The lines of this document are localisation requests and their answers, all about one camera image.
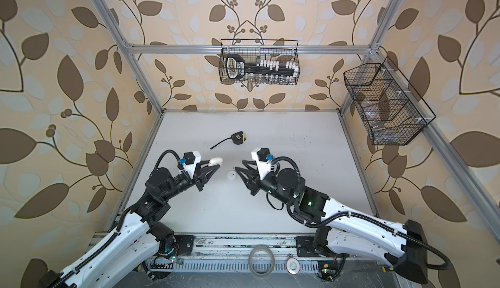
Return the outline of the small white tape roll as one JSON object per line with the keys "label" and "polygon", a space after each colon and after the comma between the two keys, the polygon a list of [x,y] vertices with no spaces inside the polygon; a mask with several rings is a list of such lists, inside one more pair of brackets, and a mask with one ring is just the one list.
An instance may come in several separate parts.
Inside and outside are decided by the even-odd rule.
{"label": "small white tape roll", "polygon": [[286,271],[290,275],[293,275],[293,276],[299,274],[299,272],[301,271],[300,262],[296,258],[293,258],[293,257],[289,257],[287,259],[285,267],[286,267]]}

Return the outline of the black yellow tape measure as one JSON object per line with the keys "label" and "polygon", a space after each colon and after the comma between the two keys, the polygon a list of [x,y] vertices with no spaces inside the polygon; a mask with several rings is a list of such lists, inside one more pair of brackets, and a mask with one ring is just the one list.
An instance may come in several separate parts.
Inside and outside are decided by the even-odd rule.
{"label": "black yellow tape measure", "polygon": [[217,144],[215,144],[214,146],[212,146],[210,148],[210,150],[213,150],[215,147],[217,147],[220,144],[222,144],[222,143],[224,143],[226,141],[229,141],[229,140],[231,140],[233,142],[233,144],[235,144],[235,145],[242,145],[246,141],[246,136],[243,133],[243,131],[234,133],[230,137],[225,138],[225,139],[221,140],[220,142],[218,142]]}

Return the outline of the grey tape roll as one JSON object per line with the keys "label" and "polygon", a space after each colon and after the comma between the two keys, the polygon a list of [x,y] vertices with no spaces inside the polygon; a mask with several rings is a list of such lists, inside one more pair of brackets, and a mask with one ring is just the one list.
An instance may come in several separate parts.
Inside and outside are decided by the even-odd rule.
{"label": "grey tape roll", "polygon": [[265,278],[274,271],[276,259],[273,252],[267,246],[258,245],[250,251],[247,265],[252,275]]}

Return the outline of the white round earbud case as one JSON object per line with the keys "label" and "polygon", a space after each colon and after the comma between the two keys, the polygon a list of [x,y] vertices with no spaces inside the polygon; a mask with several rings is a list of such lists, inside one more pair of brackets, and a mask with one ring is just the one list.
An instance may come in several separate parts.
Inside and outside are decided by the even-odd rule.
{"label": "white round earbud case", "polygon": [[234,170],[228,171],[227,172],[227,178],[230,180],[234,180],[237,178],[237,173]]}

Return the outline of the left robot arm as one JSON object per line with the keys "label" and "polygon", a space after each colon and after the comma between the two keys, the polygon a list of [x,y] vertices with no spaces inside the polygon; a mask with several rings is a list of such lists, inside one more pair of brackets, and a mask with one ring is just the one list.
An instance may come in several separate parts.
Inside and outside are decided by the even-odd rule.
{"label": "left robot arm", "polygon": [[168,149],[159,160],[168,154],[176,159],[178,175],[156,163],[144,194],[124,210],[116,227],[61,272],[45,273],[38,287],[113,287],[173,240],[173,230],[161,222],[171,208],[169,201],[193,186],[203,190],[223,159],[203,160],[197,151],[179,156]]}

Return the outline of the black socket set holder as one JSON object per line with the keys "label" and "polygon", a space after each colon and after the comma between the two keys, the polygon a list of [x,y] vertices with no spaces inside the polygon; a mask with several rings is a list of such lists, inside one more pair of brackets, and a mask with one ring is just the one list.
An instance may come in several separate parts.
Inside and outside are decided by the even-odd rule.
{"label": "black socket set holder", "polygon": [[299,65],[295,61],[265,60],[260,56],[257,56],[253,61],[250,58],[244,59],[239,54],[228,54],[223,60],[222,68],[227,77],[233,80],[255,77],[258,79],[291,79],[298,78],[300,74]]}

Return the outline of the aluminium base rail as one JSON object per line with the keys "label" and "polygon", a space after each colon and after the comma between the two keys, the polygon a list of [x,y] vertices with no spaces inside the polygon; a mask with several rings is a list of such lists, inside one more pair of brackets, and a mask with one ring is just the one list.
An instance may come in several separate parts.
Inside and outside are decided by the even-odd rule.
{"label": "aluminium base rail", "polygon": [[358,255],[393,265],[406,253],[407,242],[392,233],[368,238],[344,230],[332,229],[325,235],[295,234],[174,234],[147,231],[112,231],[77,260],[78,263],[106,265],[120,257],[134,265],[154,255],[165,258],[192,253],[217,255],[247,255],[251,250],[271,250],[272,253],[296,252],[300,258],[334,258],[337,255]]}

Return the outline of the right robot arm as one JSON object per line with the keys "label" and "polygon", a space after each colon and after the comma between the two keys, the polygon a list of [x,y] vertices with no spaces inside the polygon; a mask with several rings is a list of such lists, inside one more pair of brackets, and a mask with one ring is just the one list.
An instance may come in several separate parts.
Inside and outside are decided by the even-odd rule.
{"label": "right robot arm", "polygon": [[245,160],[235,169],[251,195],[263,191],[281,203],[291,219],[313,229],[317,255],[359,255],[370,258],[418,284],[428,283],[428,271],[448,271],[450,259],[427,243],[422,226],[401,224],[359,212],[305,184],[298,165],[281,156],[263,162]]}

